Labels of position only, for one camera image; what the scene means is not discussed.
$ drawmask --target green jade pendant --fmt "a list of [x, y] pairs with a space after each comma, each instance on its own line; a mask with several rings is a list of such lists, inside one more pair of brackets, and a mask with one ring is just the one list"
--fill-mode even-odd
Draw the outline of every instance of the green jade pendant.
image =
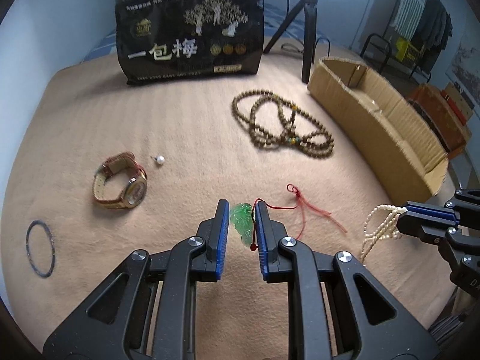
[[251, 221], [251, 205], [237, 204], [230, 210], [230, 221], [240, 234], [243, 245], [250, 247], [254, 223]]

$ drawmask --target brown box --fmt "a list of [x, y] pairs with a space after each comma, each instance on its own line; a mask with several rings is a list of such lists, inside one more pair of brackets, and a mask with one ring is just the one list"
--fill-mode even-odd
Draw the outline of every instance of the brown box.
[[430, 84], [419, 85], [411, 95], [430, 118], [430, 128], [440, 139], [452, 159], [462, 152], [471, 137], [470, 130], [463, 126], [454, 110], [449, 106], [438, 88]]
[[387, 80], [362, 63], [323, 58], [311, 95], [347, 133], [393, 204], [425, 202], [443, 183], [448, 159], [422, 117]]
[[469, 120], [473, 115], [473, 108], [469, 105], [468, 101], [463, 98], [458, 89], [455, 88], [451, 82], [448, 83], [444, 91], [450, 97], [450, 99], [453, 100], [458, 110], [462, 113], [466, 123], [466, 121]]

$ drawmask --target wristwatch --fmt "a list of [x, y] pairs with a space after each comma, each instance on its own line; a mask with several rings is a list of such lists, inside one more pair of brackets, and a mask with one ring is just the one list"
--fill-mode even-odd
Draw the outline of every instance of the wristwatch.
[[[105, 200], [105, 184], [121, 170], [131, 169], [130, 181], [115, 200]], [[94, 200], [105, 208], [133, 208], [138, 206], [147, 192], [147, 173], [135, 161], [133, 153], [126, 151], [117, 154], [100, 165], [93, 180]]]

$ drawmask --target black tripod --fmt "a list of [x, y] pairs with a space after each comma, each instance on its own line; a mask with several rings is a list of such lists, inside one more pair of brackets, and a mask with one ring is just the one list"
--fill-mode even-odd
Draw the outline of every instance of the black tripod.
[[301, 72], [301, 80], [308, 84], [310, 80], [311, 62], [314, 59], [315, 36], [317, 34], [317, 2], [318, 0], [300, 0], [285, 17], [272, 40], [268, 43], [264, 54], [268, 54], [280, 36], [285, 32], [288, 26], [294, 21], [300, 11], [305, 12], [305, 35], [303, 39], [303, 66]]

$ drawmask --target watch face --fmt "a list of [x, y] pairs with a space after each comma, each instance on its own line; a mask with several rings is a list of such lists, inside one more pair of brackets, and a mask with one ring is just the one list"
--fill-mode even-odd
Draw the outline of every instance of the watch face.
[[147, 191], [147, 184], [141, 179], [131, 179], [131, 185], [125, 194], [125, 200], [129, 206], [135, 207], [140, 204]]

